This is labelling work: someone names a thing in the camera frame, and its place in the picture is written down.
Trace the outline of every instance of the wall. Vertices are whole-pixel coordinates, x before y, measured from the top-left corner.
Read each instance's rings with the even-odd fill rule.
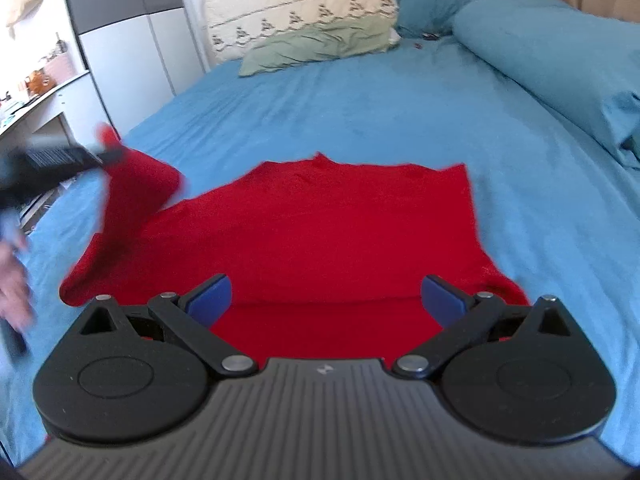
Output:
[[[15,39],[4,27],[6,0],[0,3],[0,92],[27,76],[33,65],[56,43],[56,32],[69,46],[76,70],[84,70],[66,13],[65,0],[44,0],[40,7],[14,27]]]

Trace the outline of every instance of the gray gripper base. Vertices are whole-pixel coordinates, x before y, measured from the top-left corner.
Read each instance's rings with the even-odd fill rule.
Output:
[[[272,359],[226,380],[188,423],[129,447],[49,442],[28,480],[623,479],[594,438],[517,447],[464,426],[377,360]]]

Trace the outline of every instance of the green pillow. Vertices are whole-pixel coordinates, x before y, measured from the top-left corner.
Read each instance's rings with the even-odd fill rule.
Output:
[[[314,23],[277,34],[244,55],[239,75],[274,72],[309,61],[386,52],[399,41],[393,24],[391,18],[373,15]]]

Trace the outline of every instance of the blue pillow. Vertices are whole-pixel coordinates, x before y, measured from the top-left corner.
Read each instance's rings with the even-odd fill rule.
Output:
[[[640,25],[559,0],[480,0],[455,17],[456,39],[640,168]]]
[[[396,0],[396,30],[403,38],[421,38],[423,34],[451,34],[453,16],[474,0]]]

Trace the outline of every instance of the bed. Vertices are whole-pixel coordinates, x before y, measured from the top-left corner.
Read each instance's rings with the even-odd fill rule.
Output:
[[[126,144],[178,168],[185,196],[261,161],[316,152],[346,163],[463,162],[485,250],[529,298],[562,298],[616,380],[601,440],[640,463],[640,171],[452,36],[250,78],[239,65],[219,64]],[[101,176],[83,176],[30,237],[38,321],[29,359],[0,386],[0,440],[16,463],[44,440],[31,382],[79,313],[58,287],[97,228],[103,189]]]

